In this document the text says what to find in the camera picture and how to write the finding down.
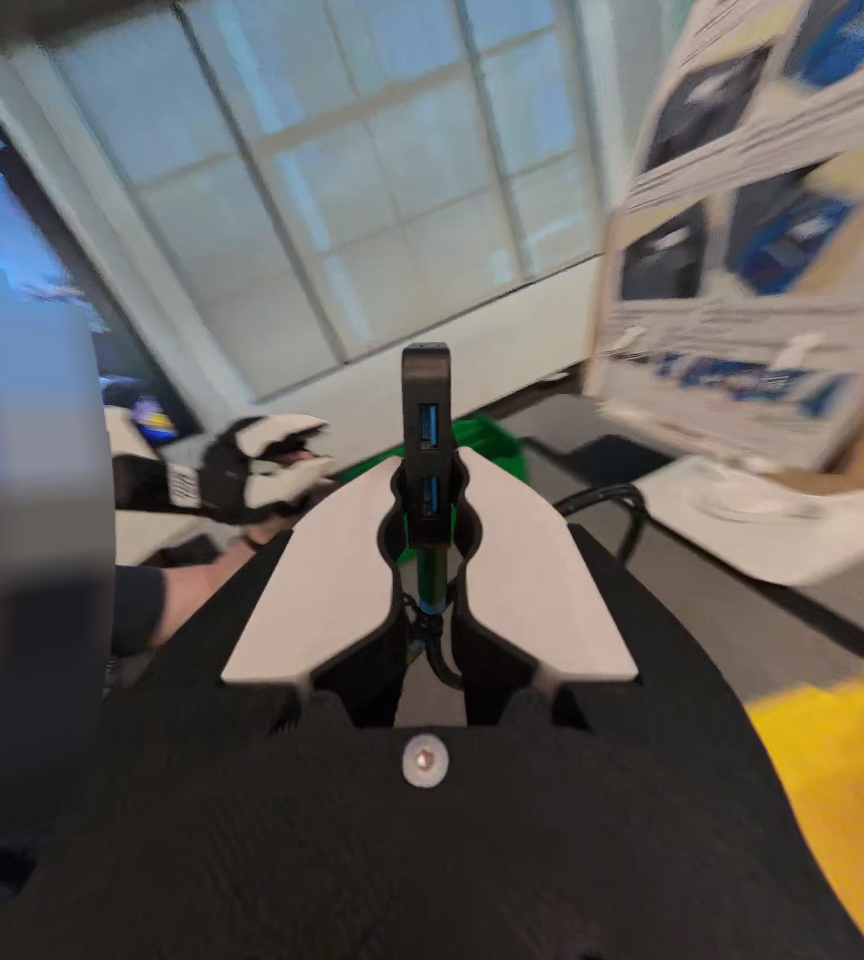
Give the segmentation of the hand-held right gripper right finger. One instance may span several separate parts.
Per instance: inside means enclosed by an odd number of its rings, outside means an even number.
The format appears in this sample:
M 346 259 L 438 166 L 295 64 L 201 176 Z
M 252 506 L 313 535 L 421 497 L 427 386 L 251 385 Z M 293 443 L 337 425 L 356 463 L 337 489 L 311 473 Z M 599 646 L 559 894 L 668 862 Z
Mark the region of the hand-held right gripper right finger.
M 639 671 L 565 518 L 530 486 L 469 447 L 463 503 L 477 545 L 463 556 L 471 626 L 522 655 L 529 684 L 619 682 Z

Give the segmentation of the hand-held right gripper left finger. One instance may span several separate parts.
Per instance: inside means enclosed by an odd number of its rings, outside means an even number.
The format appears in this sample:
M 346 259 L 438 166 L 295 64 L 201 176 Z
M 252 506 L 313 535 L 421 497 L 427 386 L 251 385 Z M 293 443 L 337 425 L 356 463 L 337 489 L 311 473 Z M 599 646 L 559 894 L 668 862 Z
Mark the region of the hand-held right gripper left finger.
M 222 670 L 228 685 L 309 687 L 390 627 L 406 549 L 401 458 L 337 488 L 291 531 Z

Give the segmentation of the green plastic bin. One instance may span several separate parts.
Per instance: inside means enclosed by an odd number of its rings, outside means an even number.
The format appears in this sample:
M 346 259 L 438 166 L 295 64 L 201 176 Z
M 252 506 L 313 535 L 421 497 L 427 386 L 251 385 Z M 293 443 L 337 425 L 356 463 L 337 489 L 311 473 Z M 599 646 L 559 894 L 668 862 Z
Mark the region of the green plastic bin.
M 401 607 L 414 601 L 401 586 L 399 565 L 402 554 L 417 558 L 421 553 L 443 552 L 451 545 L 455 529 L 452 492 L 452 457 L 456 449 L 482 456 L 512 478 L 529 482 L 524 466 L 523 442 L 485 416 L 445 423 L 442 402 L 407 400 L 404 404 L 405 435 L 399 447 L 377 454 L 364 462 L 345 467 L 339 475 L 349 483 L 399 457 L 402 476 L 392 481 L 392 490 L 401 498 L 402 546 L 392 565 L 392 599 Z

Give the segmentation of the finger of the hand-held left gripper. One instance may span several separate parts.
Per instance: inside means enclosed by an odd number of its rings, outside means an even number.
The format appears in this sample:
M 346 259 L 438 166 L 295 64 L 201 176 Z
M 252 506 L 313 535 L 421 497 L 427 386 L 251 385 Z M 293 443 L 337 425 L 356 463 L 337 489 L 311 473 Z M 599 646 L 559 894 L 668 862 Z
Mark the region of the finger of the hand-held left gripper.
M 274 470 L 254 473 L 245 486 L 245 507 L 250 511 L 302 511 L 309 496 L 329 487 L 335 461 L 303 458 L 274 463 Z
M 330 426 L 309 414 L 271 414 L 237 422 L 237 448 L 250 459 L 280 459 L 305 450 L 310 440 Z

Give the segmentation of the dark grey usb hub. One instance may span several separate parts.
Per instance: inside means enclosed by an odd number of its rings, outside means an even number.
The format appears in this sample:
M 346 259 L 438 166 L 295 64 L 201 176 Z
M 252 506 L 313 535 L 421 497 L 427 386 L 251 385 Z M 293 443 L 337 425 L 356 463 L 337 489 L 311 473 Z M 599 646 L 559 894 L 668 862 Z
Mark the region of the dark grey usb hub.
M 407 546 L 426 568 L 447 567 L 453 511 L 469 480 L 452 428 L 451 369 L 450 350 L 442 342 L 420 342 L 402 352 L 404 444 L 394 483 Z

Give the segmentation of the person's left forearm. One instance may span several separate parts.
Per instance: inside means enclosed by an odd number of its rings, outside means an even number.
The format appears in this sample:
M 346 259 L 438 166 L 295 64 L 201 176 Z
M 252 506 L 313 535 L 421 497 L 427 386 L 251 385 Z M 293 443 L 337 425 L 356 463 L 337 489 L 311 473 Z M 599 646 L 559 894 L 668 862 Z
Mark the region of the person's left forearm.
M 174 568 L 116 565 L 111 656 L 135 657 L 166 645 L 261 548 L 298 517 L 274 515 L 247 527 L 210 563 Z

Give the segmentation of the instruction sheet on wooden board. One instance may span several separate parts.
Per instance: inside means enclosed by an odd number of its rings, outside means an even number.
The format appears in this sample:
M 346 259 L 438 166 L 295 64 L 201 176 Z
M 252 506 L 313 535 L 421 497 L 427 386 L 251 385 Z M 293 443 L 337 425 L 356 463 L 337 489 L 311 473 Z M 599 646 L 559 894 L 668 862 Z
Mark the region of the instruction sheet on wooden board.
M 864 1 L 696 2 L 606 230 L 583 393 L 827 473 L 864 422 Z

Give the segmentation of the yellow plastic bin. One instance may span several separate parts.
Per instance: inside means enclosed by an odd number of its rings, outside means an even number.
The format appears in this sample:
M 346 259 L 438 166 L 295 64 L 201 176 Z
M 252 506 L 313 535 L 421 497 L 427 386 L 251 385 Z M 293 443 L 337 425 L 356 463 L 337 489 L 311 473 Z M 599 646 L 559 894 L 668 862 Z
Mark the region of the yellow plastic bin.
M 746 706 L 835 894 L 864 934 L 864 669 Z

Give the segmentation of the white stand base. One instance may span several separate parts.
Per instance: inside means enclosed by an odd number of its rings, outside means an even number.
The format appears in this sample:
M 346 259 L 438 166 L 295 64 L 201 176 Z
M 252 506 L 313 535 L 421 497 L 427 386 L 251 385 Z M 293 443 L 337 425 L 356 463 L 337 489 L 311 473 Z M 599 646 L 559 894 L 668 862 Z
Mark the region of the white stand base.
M 654 523 L 754 580 L 812 586 L 864 561 L 864 490 L 813 495 L 701 456 L 636 486 Z

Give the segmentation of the dark flat mat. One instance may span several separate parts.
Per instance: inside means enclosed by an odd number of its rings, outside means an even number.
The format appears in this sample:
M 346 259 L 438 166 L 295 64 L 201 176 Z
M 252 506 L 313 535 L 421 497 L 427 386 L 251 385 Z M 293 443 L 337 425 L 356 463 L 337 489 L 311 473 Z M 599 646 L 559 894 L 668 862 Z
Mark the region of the dark flat mat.
M 673 457 L 633 439 L 607 434 L 562 457 L 563 466 L 592 487 L 636 485 Z

